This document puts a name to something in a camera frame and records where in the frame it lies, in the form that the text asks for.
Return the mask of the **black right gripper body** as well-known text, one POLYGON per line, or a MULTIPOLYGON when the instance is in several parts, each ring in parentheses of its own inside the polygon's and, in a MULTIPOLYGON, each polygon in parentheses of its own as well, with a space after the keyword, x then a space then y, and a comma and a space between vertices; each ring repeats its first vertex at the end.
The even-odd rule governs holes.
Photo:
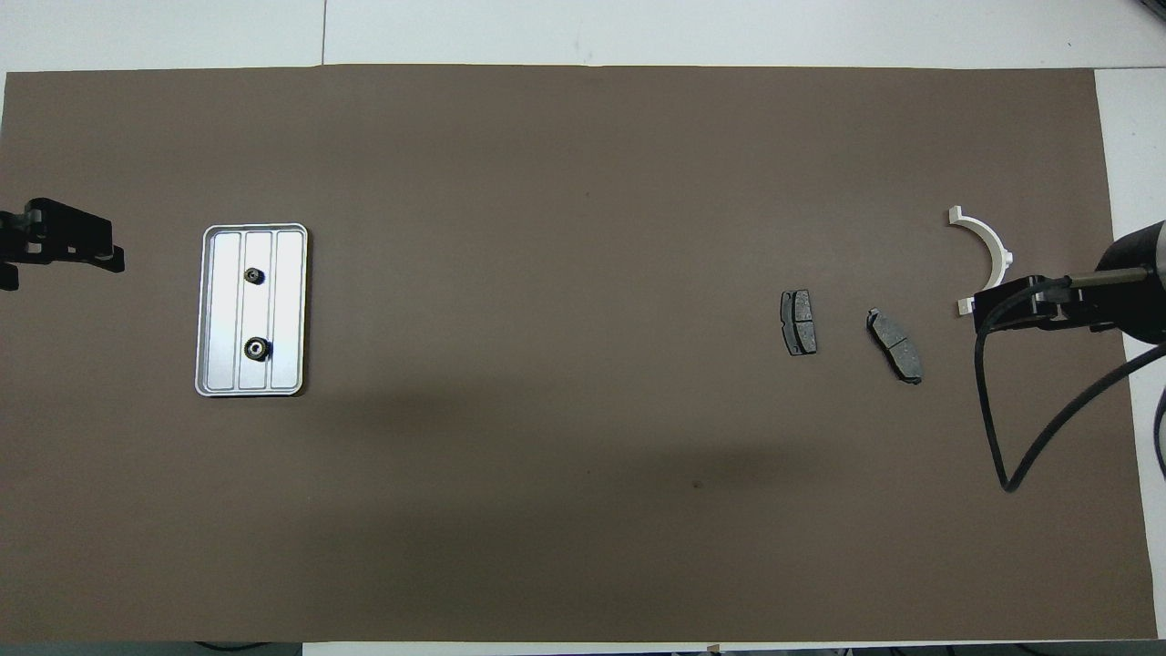
POLYGON ((1114 241, 1100 258, 1097 271, 1142 267, 1140 282, 1095 288, 1100 310, 1132 339, 1152 345, 1165 340, 1165 230, 1163 221, 1114 241))

